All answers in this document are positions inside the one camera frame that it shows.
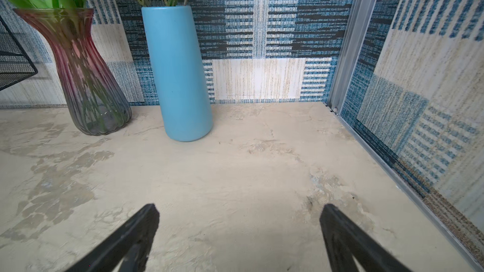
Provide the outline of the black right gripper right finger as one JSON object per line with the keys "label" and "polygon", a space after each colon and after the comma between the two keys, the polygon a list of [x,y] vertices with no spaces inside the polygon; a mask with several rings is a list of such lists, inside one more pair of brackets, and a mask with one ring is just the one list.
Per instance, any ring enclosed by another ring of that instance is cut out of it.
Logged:
{"label": "black right gripper right finger", "polygon": [[332,271],[409,271],[335,205],[324,206],[320,226]]}

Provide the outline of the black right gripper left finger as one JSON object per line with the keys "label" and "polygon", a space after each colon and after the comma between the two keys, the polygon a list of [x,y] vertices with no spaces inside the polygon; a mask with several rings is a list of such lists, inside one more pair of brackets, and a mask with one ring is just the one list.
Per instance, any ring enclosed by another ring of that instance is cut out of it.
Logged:
{"label": "black right gripper left finger", "polygon": [[149,203],[68,271],[145,271],[160,213]]}

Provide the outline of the pink ribbed glass vase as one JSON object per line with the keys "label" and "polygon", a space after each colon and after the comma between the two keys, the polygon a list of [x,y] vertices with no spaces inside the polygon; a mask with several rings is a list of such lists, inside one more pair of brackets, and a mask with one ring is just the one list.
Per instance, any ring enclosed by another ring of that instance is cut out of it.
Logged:
{"label": "pink ribbed glass vase", "polygon": [[92,39],[93,9],[16,8],[14,12],[49,44],[75,126],[94,136],[125,127],[132,110]]}

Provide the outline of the blue cylindrical vase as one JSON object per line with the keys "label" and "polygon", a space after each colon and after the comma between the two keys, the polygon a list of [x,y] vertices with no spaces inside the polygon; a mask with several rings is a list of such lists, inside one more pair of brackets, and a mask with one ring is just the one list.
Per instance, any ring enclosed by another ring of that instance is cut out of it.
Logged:
{"label": "blue cylindrical vase", "polygon": [[175,141],[199,140],[213,115],[192,9],[143,7],[142,20],[165,132]]}

